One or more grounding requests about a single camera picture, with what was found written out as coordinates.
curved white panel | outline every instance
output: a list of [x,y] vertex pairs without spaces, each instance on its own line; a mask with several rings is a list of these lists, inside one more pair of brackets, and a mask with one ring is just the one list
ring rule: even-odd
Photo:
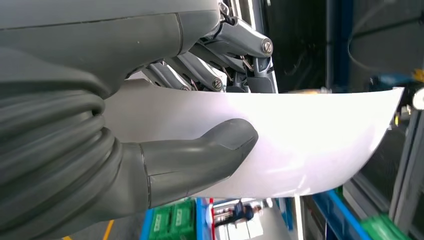
[[233,176],[196,195],[290,197],[338,187],[358,172],[383,138],[402,91],[220,93],[126,81],[106,100],[104,115],[122,142],[194,139],[222,121],[246,119],[259,133],[256,146]]

person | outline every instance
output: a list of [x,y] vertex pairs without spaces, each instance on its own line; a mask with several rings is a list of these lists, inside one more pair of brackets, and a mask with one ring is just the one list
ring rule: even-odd
[[262,210],[261,206],[251,207],[249,204],[243,205],[240,200],[235,206],[234,209],[230,209],[230,215],[226,219],[216,222],[215,228],[227,224],[237,224],[242,222],[247,222],[251,220],[256,213]]

green crate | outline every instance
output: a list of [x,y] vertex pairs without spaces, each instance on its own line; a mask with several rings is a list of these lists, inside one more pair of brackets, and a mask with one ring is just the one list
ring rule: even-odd
[[370,217],[361,222],[373,240],[411,240],[397,228],[387,215]]
[[167,240],[174,206],[156,208],[150,226],[149,240]]
[[178,203],[172,211],[172,240],[196,240],[196,208],[193,200]]

bolt head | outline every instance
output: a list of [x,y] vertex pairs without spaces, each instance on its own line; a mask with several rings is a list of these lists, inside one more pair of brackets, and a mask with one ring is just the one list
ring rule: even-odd
[[223,87],[223,82],[220,79],[215,78],[212,82],[212,86],[214,89],[220,90]]
[[271,55],[273,53],[273,43],[269,39],[262,42],[262,51],[264,54]]

cable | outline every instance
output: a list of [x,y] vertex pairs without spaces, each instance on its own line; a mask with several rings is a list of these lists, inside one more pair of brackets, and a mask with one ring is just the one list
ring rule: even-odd
[[377,67],[372,67],[363,64],[362,62],[356,60],[354,56],[352,56],[351,53],[351,42],[354,37],[354,35],[370,20],[374,15],[376,15],[379,11],[384,9],[388,4],[395,3],[396,0],[383,0],[379,4],[377,4],[375,7],[371,8],[359,21],[358,23],[353,27],[352,32],[350,33],[349,39],[347,40],[347,54],[349,55],[350,60],[352,60],[353,63],[355,63],[357,66],[373,72],[383,72],[381,69]]
[[297,71],[298,71],[298,68],[299,68],[299,66],[301,65],[301,63],[302,63],[302,61],[303,61],[303,59],[305,58],[305,55],[306,55],[306,53],[307,53],[307,51],[306,50],[304,50],[300,55],[299,55],[299,58],[297,59],[297,63],[295,64],[295,65],[293,65],[293,68],[290,70],[290,71],[286,71],[285,69],[284,69],[284,74],[286,75],[286,76],[293,76]]

